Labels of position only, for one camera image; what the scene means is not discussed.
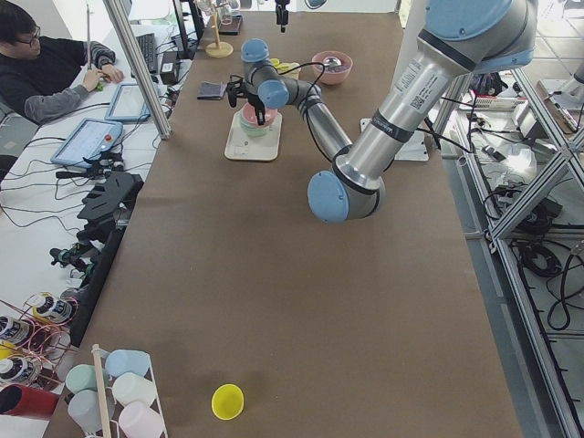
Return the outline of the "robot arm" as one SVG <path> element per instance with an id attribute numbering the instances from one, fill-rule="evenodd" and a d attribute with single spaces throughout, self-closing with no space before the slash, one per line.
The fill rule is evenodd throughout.
<path id="1" fill-rule="evenodd" d="M 244 75 L 231 78 L 226 90 L 230 105 L 246 99 L 260 122 L 268 109 L 297 108 L 330 162 L 309 181 L 310 210 L 326 223 L 340 223 L 378 210 L 383 173 L 455 78 L 527 65 L 536 32 L 535 1 L 426 2 L 415 56 L 356 141 L 337 123 L 316 84 L 276 72 L 262 39 L 244 42 Z"/>

